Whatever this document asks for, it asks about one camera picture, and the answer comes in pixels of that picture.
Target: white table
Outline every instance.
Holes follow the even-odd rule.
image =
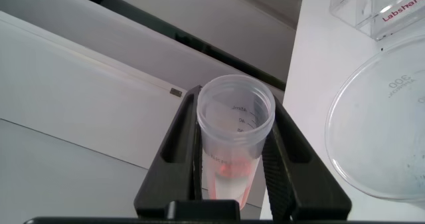
[[[325,122],[336,93],[365,61],[408,37],[424,34],[419,21],[380,42],[329,13],[330,0],[303,0],[284,107],[350,197],[350,220],[423,221],[425,208],[370,197],[346,183],[331,166],[325,149]],[[262,219],[271,219],[266,193]]]

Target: clear plastic box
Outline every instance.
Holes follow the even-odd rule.
[[[377,41],[425,16],[425,0],[331,0],[331,13]]]

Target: white surface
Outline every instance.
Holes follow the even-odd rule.
[[[0,0],[0,11],[185,90],[243,74],[88,0]],[[269,88],[283,100],[282,91]]]
[[[143,168],[0,120],[0,217],[137,217]]]
[[[243,0],[124,0],[286,81],[295,31]]]
[[[284,107],[351,198],[350,220],[423,221],[425,210],[368,196],[336,173],[325,149],[325,121],[333,98],[366,60],[395,42],[425,33],[424,21],[376,43],[329,13],[330,0],[303,0]],[[271,219],[266,195],[262,219]]]
[[[0,57],[0,118],[143,168],[182,99],[162,80],[5,13]]]

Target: pink liquid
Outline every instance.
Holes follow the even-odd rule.
[[[222,164],[204,153],[203,160],[210,199],[234,199],[242,209],[248,199],[259,158],[237,160],[238,165],[232,165]]]

